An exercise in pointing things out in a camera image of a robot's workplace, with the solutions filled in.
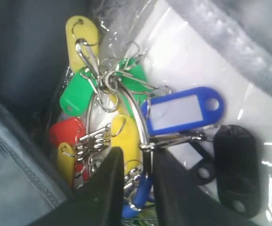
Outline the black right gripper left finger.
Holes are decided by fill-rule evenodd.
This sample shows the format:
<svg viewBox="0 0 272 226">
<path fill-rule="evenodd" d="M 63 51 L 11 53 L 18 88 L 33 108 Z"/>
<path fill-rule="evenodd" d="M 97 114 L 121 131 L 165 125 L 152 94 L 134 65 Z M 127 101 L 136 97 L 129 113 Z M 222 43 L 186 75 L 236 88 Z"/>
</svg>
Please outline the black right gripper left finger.
<svg viewBox="0 0 272 226">
<path fill-rule="evenodd" d="M 124 157 L 113 147 L 88 182 L 33 226 L 119 226 L 123 211 Z"/>
</svg>

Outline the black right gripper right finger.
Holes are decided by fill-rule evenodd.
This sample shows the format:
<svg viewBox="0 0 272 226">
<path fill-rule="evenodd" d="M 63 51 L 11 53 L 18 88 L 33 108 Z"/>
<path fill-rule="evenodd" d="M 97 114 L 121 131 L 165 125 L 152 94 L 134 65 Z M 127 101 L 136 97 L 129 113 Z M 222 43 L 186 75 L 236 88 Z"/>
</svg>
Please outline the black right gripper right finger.
<svg viewBox="0 0 272 226">
<path fill-rule="evenodd" d="M 165 149 L 153 154 L 157 217 L 162 226 L 255 226 L 261 210 L 258 180 L 230 172 L 216 177 L 216 201 L 195 184 L 186 170 Z"/>
</svg>

